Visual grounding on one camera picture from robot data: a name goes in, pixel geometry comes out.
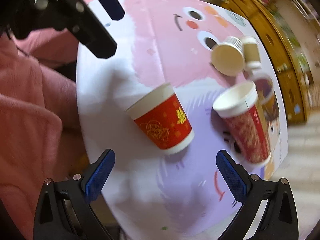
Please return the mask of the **tall red patterned paper cup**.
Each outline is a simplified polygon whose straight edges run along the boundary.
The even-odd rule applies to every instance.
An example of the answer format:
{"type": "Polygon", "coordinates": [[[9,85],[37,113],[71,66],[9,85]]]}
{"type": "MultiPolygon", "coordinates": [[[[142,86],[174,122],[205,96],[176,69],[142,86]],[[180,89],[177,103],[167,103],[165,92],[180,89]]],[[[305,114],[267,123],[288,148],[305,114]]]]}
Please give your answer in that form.
{"type": "Polygon", "coordinates": [[[226,89],[213,102],[213,110],[227,124],[247,162],[263,165],[269,161],[267,123],[253,81],[226,89]]]}

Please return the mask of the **wooden dresser with drawers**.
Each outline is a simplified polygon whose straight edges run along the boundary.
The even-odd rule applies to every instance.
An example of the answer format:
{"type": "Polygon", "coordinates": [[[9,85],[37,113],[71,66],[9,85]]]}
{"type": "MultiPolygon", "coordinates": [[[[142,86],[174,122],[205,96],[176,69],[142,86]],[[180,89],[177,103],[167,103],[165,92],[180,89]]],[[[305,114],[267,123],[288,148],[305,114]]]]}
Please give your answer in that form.
{"type": "Polygon", "coordinates": [[[258,0],[222,0],[221,7],[246,18],[258,33],[280,85],[287,123],[307,122],[310,106],[303,73],[289,39],[272,14],[258,0]]]}

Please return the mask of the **cartoon monster tablecloth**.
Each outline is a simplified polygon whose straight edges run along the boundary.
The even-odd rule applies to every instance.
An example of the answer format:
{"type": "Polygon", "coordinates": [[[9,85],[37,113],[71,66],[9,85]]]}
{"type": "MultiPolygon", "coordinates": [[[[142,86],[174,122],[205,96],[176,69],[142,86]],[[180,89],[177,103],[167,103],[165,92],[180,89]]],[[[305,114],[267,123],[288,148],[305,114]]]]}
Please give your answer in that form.
{"type": "Polygon", "coordinates": [[[281,113],[267,123],[271,157],[251,165],[213,110],[244,73],[222,75],[212,48],[230,36],[255,36],[248,20],[199,0],[120,0],[112,20],[99,1],[89,8],[117,43],[109,59],[80,45],[77,97],[89,160],[106,148],[115,166],[102,195],[128,239],[217,239],[240,203],[216,166],[226,150],[249,173],[272,176],[288,153],[279,84],[263,46],[257,88],[267,86],[281,113]]]}

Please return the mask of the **pink quilted blanket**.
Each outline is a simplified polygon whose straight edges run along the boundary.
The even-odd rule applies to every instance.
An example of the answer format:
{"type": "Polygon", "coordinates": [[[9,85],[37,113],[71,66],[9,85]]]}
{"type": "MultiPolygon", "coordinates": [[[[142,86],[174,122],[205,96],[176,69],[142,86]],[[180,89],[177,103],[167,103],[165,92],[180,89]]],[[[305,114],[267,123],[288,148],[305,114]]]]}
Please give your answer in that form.
{"type": "Polygon", "coordinates": [[[46,178],[83,171],[75,83],[18,52],[1,35],[1,201],[18,235],[32,239],[37,199],[46,178]]]}

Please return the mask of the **small red paper cup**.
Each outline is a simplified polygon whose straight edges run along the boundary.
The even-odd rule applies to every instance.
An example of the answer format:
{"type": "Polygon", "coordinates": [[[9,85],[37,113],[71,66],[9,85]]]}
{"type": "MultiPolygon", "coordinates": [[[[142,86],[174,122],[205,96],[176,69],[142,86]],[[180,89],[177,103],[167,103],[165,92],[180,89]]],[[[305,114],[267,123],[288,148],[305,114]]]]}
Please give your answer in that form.
{"type": "Polygon", "coordinates": [[[143,96],[126,113],[165,154],[176,154],[195,133],[171,84],[164,83],[143,96]]]}

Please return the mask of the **brown sleeve paper cup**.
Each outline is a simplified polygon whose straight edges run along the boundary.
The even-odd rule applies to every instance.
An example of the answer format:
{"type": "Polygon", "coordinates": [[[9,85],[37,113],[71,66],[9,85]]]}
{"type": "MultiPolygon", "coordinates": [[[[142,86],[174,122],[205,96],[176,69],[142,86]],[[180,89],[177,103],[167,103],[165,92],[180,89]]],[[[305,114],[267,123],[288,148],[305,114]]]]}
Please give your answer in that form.
{"type": "Polygon", "coordinates": [[[243,36],[240,38],[244,47],[245,71],[261,68],[261,59],[257,40],[253,36],[243,36]]]}

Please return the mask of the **grey checked paper cup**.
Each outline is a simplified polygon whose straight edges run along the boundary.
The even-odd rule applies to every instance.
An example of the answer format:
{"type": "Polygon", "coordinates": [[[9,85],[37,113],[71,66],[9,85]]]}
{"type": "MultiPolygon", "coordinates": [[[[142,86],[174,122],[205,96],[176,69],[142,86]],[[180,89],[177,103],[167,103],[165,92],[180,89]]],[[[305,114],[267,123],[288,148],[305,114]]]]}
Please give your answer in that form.
{"type": "Polygon", "coordinates": [[[212,65],[223,75],[237,76],[244,70],[244,46],[239,38],[228,36],[222,43],[213,46],[212,65]]]}

